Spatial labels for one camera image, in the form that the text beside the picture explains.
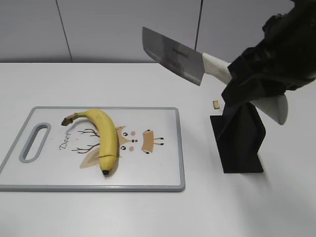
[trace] yellow banana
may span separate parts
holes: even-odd
[[[118,136],[112,119],[102,110],[90,109],[65,117],[61,125],[67,126],[77,118],[88,118],[96,125],[100,135],[100,168],[104,175],[109,174],[118,156]]]

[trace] knife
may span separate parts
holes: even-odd
[[[195,85],[201,84],[204,73],[226,85],[232,79],[227,68],[228,62],[207,53],[199,53],[146,27],[143,27],[143,48],[156,62]],[[278,124],[285,123],[288,114],[285,95],[261,98],[251,103]]]

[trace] cutting board handle hole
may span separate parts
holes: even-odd
[[[19,156],[22,163],[33,162],[39,157],[49,131],[50,124],[46,122],[39,123],[33,128]]]

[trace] small wooden block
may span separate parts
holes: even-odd
[[[216,110],[219,110],[219,109],[220,109],[218,100],[213,100],[213,107],[214,107],[214,109],[216,109]]]

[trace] knife handle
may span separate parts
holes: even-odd
[[[226,85],[231,81],[232,76],[228,71],[228,65],[230,65],[230,63],[213,57],[207,53],[203,53],[202,58],[206,74],[216,77]],[[288,103],[285,95],[261,98],[253,100],[251,103],[278,124],[285,124],[288,113]]]
[[[227,68],[230,63],[225,62],[219,58],[215,58],[207,53],[203,53],[202,58],[206,74],[216,77],[225,85],[231,81],[232,76]]]

